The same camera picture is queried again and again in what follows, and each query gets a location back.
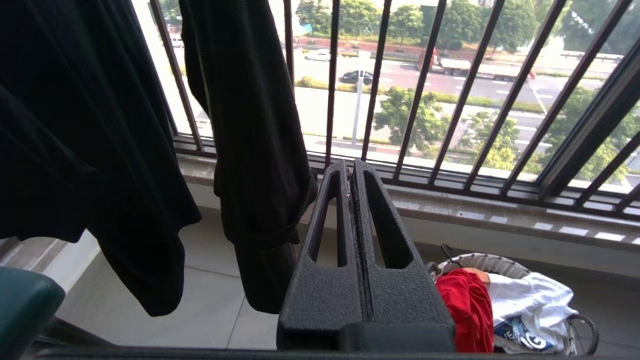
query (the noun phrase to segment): tree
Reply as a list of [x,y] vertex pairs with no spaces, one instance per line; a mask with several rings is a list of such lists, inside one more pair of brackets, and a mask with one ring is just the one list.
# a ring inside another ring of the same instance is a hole
[[[613,9],[615,0],[573,0],[570,11],[562,19],[560,35],[564,38],[565,49],[585,51],[595,39],[607,16]],[[640,37],[640,4],[633,2],[620,22],[602,46],[601,53],[623,55]]]
[[[389,141],[394,145],[402,144],[414,93],[414,89],[393,86],[387,91],[387,99],[380,102],[382,111],[376,115],[374,129],[387,126],[391,130]],[[435,94],[422,95],[407,151],[415,147],[425,157],[433,155],[433,144],[442,141],[449,126],[449,118],[441,117],[441,112],[442,107],[436,104]]]
[[[491,133],[495,118],[494,113],[486,111],[470,115],[465,121],[467,127],[458,142],[458,147],[471,149],[476,154],[475,158],[477,158]],[[518,152],[515,141],[519,135],[520,130],[516,128],[516,120],[507,118],[498,132],[498,136],[495,138],[483,166],[511,170]]]
[[[489,18],[490,8],[485,10],[485,19]],[[506,51],[515,53],[518,46],[527,45],[536,36],[536,14],[530,1],[507,0],[502,8],[498,22],[493,30],[489,45],[502,46]]]
[[181,22],[177,21],[180,17],[180,4],[178,0],[160,0],[160,9],[167,23]]
[[438,42],[448,49],[452,40],[480,40],[484,25],[481,12],[481,7],[472,5],[468,0],[452,0],[444,11]]
[[331,14],[328,12],[329,6],[323,0],[300,0],[296,9],[296,15],[300,20],[300,25],[311,25],[311,36],[316,31],[328,32],[331,24]]
[[340,4],[340,29],[356,40],[362,31],[372,32],[378,21],[378,9],[370,0],[344,0]]
[[398,6],[389,19],[389,34],[400,38],[400,49],[405,37],[417,38],[422,32],[422,12],[415,5]]
[[[553,4],[553,0],[531,0],[531,5],[534,8],[534,12],[536,16],[536,22],[540,24],[540,26],[545,23],[545,20],[547,19],[547,15],[549,11],[551,11],[552,4]],[[569,12],[570,5],[568,4],[566,4],[563,7],[562,11],[560,11],[560,15],[558,16],[559,20],[557,20],[556,23],[554,24],[554,27],[551,30],[551,34],[547,38],[547,42],[552,37],[558,36],[558,34],[562,32],[563,19],[566,16],[566,14]]]
[[[571,130],[578,123],[578,120],[587,109],[591,101],[595,98],[598,90],[577,87],[567,100],[562,113],[549,127],[543,142],[551,146],[545,152],[531,156],[524,168],[524,172],[539,174],[547,166],[560,145],[564,142]],[[593,181],[599,173],[613,160],[620,150],[627,144],[628,139],[640,131],[640,115],[638,105],[629,111],[627,116],[620,122],[611,135],[602,143],[598,150],[592,155],[587,163],[576,175],[576,179]],[[620,166],[612,175],[612,180],[622,180],[627,174],[626,165]]]

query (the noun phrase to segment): white floor tile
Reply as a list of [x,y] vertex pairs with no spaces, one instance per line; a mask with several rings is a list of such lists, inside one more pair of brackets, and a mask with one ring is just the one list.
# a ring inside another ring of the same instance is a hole
[[278,315],[254,310],[244,300],[228,348],[276,349]]
[[200,208],[202,221],[180,231],[184,245],[185,266],[219,274],[240,276],[234,246],[222,230],[220,212]]
[[180,306],[152,318],[107,266],[64,319],[118,345],[224,348],[243,298],[239,278],[187,268]]

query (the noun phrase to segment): street lamp pole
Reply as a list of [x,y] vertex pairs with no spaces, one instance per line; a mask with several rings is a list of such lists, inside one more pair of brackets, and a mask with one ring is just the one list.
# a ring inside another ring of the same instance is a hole
[[353,117],[353,132],[351,134],[351,145],[356,145],[356,137],[358,136],[358,118],[360,117],[360,98],[362,97],[362,87],[364,85],[364,72],[365,64],[367,64],[367,60],[371,57],[370,51],[360,50],[358,52],[358,59],[360,60],[358,66],[358,86],[357,86],[357,97],[356,97],[356,113]]

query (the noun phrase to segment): hanging black shirt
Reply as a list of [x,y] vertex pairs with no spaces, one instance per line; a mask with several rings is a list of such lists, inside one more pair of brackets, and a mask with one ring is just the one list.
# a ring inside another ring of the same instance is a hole
[[180,0],[189,87],[207,110],[225,236],[249,303],[277,313],[296,225],[315,199],[293,86],[266,0]]
[[129,0],[0,5],[0,238],[84,228],[152,315],[182,296],[179,229],[200,214]]

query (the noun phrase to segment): road marking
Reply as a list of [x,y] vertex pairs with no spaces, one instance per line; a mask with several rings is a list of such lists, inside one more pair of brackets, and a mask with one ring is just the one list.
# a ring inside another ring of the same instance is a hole
[[542,112],[545,114],[545,116],[547,116],[547,107],[542,103],[542,99],[540,99],[540,96],[538,96],[538,93],[536,92],[536,89],[533,88],[533,85],[531,85],[531,81],[527,81],[527,84],[529,84],[529,88],[531,89],[531,92],[533,92],[533,95],[536,97],[536,100],[538,100],[538,105],[540,105],[540,109],[542,109]]
[[520,125],[516,125],[515,126],[516,129],[519,130],[527,130],[527,131],[536,131],[538,129],[536,129],[535,127],[531,127],[531,126],[520,126]]

